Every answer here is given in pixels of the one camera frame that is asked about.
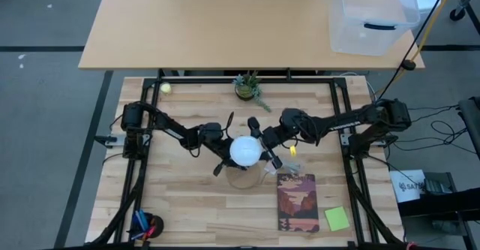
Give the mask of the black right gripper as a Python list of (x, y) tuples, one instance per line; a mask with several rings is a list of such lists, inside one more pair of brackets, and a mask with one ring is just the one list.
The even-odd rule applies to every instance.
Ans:
[(255, 117), (250, 117), (247, 120), (247, 126), (250, 129), (250, 135), (260, 143), (261, 154), (259, 159), (261, 161), (269, 161), (275, 170), (281, 169), (283, 162), (273, 151), (273, 148), (282, 144), (275, 130), (272, 127), (268, 127), (261, 131), (260, 123)]

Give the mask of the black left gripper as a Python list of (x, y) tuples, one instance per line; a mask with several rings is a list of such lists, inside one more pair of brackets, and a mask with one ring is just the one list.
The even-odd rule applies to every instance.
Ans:
[(229, 137), (224, 139), (223, 135), (221, 125), (217, 122), (209, 122), (200, 126), (202, 145), (220, 158), (220, 163), (213, 171), (214, 176), (218, 176), (223, 167), (230, 162), (231, 139)]

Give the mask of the white flood light bulb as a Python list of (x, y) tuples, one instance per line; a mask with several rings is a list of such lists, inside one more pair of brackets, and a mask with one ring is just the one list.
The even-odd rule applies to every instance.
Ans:
[(231, 159), (239, 166), (250, 167), (255, 165), (263, 152), (258, 139), (252, 136), (240, 136), (233, 140), (229, 148)]

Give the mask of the succulent in black pot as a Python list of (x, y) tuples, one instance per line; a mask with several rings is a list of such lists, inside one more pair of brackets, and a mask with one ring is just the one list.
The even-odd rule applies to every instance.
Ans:
[(253, 100), (261, 106), (266, 112), (270, 113), (272, 109), (262, 99), (263, 91), (260, 88), (261, 79), (258, 77), (259, 71), (248, 71), (246, 74), (238, 74), (232, 81), (235, 93), (243, 101)]

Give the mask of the Yosemite print notebook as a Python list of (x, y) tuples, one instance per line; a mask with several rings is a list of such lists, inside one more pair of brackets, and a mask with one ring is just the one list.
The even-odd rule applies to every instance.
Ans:
[(277, 216), (280, 231), (316, 233), (320, 230), (313, 174), (277, 175)]

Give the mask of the green sticky note pad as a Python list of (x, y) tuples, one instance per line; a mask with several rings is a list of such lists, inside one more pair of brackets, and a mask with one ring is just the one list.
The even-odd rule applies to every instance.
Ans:
[(343, 230), (350, 226), (346, 211), (343, 206), (327, 209), (325, 211), (325, 217), (330, 231)]

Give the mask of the black pen cup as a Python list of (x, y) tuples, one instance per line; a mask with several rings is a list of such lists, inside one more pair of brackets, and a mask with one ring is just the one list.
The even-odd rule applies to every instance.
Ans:
[[(157, 228), (156, 231), (148, 239), (154, 239), (154, 238), (160, 236), (164, 231), (164, 220), (158, 215), (153, 215), (149, 212), (144, 212), (144, 213), (145, 213), (145, 216), (146, 216), (147, 221), (149, 223), (149, 228), (152, 225), (155, 225), (156, 228)], [(133, 213), (132, 226), (131, 226), (130, 230), (128, 231), (128, 233), (129, 233), (129, 239), (131, 239), (131, 240), (142, 240), (143, 242), (148, 240), (148, 239), (143, 240), (143, 235), (144, 235), (145, 231), (142, 231), (140, 225), (138, 224), (137, 219), (135, 217), (135, 212)]]

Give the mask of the blue marker pen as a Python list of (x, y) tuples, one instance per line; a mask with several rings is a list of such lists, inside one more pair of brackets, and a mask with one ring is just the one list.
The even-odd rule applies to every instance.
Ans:
[(147, 221), (145, 213), (141, 209), (136, 210), (135, 217), (142, 231), (147, 231), (149, 228), (149, 222)]

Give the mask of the light wood desk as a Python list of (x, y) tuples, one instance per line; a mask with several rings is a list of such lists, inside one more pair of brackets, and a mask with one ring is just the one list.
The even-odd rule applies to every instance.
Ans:
[(396, 68), (405, 33), (383, 56), (332, 51), (331, 0), (102, 0), (83, 70)]

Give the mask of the white printed paper box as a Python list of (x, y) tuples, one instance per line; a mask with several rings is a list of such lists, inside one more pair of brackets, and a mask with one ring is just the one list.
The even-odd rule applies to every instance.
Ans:
[(401, 170), (390, 172), (398, 203), (418, 200), (425, 193), (425, 174), (422, 170)]

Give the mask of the clear plastic storage bin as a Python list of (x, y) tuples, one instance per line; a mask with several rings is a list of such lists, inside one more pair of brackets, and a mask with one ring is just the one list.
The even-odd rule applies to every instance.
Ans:
[(382, 56), (419, 21), (417, 0), (331, 0), (331, 49), (336, 53)]

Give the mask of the black equipment cart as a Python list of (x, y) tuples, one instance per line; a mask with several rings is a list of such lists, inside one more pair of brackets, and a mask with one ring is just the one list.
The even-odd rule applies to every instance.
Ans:
[(426, 216), (435, 221), (457, 224), (457, 236), (462, 236), (467, 250), (478, 250), (468, 225), (480, 222), (480, 187), (457, 190), (450, 173), (426, 173), (424, 189), (417, 200), (399, 203), (402, 217)]

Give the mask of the dark office chair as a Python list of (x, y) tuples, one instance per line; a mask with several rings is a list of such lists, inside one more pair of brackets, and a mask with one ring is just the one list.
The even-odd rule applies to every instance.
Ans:
[(480, 96), (462, 100), (458, 105), (460, 109), (459, 115), (464, 121), (475, 153), (480, 160)]

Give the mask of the black aluminium table frame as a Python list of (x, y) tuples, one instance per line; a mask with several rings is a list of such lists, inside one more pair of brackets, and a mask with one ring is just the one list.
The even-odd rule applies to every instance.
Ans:
[[(207, 122), (231, 121), (229, 133), (248, 133), (247, 120), (254, 116), (262, 127), (275, 126), (286, 107), (312, 116), (332, 116), (344, 109), (348, 95), (352, 108), (370, 100), (364, 77), (308, 77), (290, 83), (265, 80), (262, 85), (270, 112), (239, 100), (230, 80), (187, 79), (172, 82), (172, 93), (161, 95), (158, 108), (190, 128)], [(178, 141), (157, 131), (151, 141), (141, 206), (159, 215), (163, 233), (152, 246), (345, 246), (356, 239), (357, 227), (329, 228), (328, 209), (351, 207), (338, 134), (330, 133), (318, 146), (297, 145), (294, 162), (316, 178), (319, 218), (313, 231), (298, 232), (294, 224), (278, 230), (277, 186), (272, 175), (261, 175), (260, 184), (240, 189), (224, 174), (214, 176), (218, 157), (207, 149), (189, 152)]]

